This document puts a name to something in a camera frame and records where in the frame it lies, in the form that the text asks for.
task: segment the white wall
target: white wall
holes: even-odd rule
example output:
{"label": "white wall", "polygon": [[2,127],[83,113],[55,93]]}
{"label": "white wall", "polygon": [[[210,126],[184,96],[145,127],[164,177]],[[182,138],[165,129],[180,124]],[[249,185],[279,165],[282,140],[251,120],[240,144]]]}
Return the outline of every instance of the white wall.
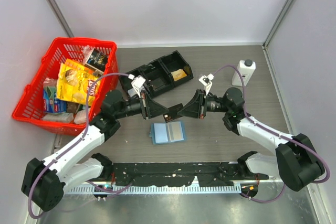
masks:
{"label": "white wall", "polygon": [[311,138],[331,168],[324,189],[334,208],[336,0],[296,0],[269,53],[294,130]]}
{"label": "white wall", "polygon": [[11,113],[55,37],[65,37],[45,0],[0,0],[0,216],[1,223],[22,224],[27,197],[21,193],[26,164],[45,157],[55,135],[15,122]]}
{"label": "white wall", "polygon": [[56,0],[75,36],[122,45],[265,41],[285,0]]}

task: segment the white bottle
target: white bottle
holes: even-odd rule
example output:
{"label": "white bottle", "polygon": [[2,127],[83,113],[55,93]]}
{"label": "white bottle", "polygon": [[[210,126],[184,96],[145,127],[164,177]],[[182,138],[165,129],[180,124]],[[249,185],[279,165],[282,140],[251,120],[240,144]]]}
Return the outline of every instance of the white bottle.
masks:
{"label": "white bottle", "polygon": [[[238,71],[242,75],[242,78],[244,80],[244,85],[246,86],[248,81],[250,80],[254,70],[256,70],[256,63],[251,60],[241,60],[239,61],[239,64],[237,66]],[[232,78],[232,85],[233,86],[240,86],[242,87],[243,85],[241,84],[241,80],[239,78],[239,75],[235,71],[233,78]]]}

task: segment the black plastic tray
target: black plastic tray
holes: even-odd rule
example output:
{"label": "black plastic tray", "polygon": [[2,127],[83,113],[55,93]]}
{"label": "black plastic tray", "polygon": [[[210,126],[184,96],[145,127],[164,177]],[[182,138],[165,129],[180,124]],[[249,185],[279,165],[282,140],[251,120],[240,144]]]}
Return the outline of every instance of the black plastic tray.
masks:
{"label": "black plastic tray", "polygon": [[[174,81],[171,72],[183,69],[186,77]],[[144,87],[151,97],[157,97],[173,88],[194,78],[193,72],[189,64],[183,59],[178,51],[174,51],[169,55],[153,60],[146,65],[142,65],[132,71],[127,72],[134,76],[141,75],[146,78]],[[125,76],[120,76],[119,81],[123,90],[127,93],[132,89],[131,80]]]}

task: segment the red plastic laundry basket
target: red plastic laundry basket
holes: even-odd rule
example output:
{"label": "red plastic laundry basket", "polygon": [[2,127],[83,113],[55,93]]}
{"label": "red plastic laundry basket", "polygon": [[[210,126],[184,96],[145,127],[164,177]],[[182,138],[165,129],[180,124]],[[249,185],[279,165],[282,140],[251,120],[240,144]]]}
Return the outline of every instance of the red plastic laundry basket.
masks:
{"label": "red plastic laundry basket", "polygon": [[[47,53],[41,59],[41,65],[35,74],[32,82],[28,84],[24,93],[17,104],[12,117],[15,120],[32,123],[40,128],[60,134],[78,135],[84,130],[85,125],[76,125],[70,123],[56,123],[42,121],[43,113],[43,82],[46,77],[58,78],[59,67],[66,59],[82,61],[83,55],[81,50],[84,46],[89,45],[96,48],[106,55],[109,60],[105,68],[105,73],[118,72],[116,60],[117,46],[111,41],[101,41],[87,38],[56,38]],[[101,80],[96,98],[90,110],[90,119],[100,110],[100,104],[105,94],[114,89],[118,83],[118,76],[106,77]]]}

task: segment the wood grain surface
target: wood grain surface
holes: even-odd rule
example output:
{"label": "wood grain surface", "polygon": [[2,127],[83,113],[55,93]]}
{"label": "wood grain surface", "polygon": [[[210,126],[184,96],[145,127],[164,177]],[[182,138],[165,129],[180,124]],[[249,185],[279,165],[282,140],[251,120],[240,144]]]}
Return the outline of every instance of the wood grain surface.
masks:
{"label": "wood grain surface", "polygon": [[[184,105],[193,97],[196,89],[202,88],[200,74],[209,74],[222,65],[237,65],[240,60],[256,62],[256,71],[246,87],[246,104],[256,119],[280,131],[288,132],[275,87],[261,46],[214,46],[214,47],[165,47],[118,49],[117,59],[120,72],[127,72],[160,56],[178,50],[193,70],[194,79],[155,98],[158,103],[170,107]],[[211,92],[222,96],[231,87],[234,70],[226,68],[216,75]],[[117,133],[93,153],[108,156],[113,162],[216,162],[236,161],[249,151],[263,154],[270,152],[247,138],[227,131],[222,113],[208,113],[203,120],[181,118],[185,124],[187,141],[164,145],[153,145],[149,137],[152,123],[164,123],[159,116],[143,120],[141,115],[121,119]],[[62,146],[73,137],[63,136]]]}

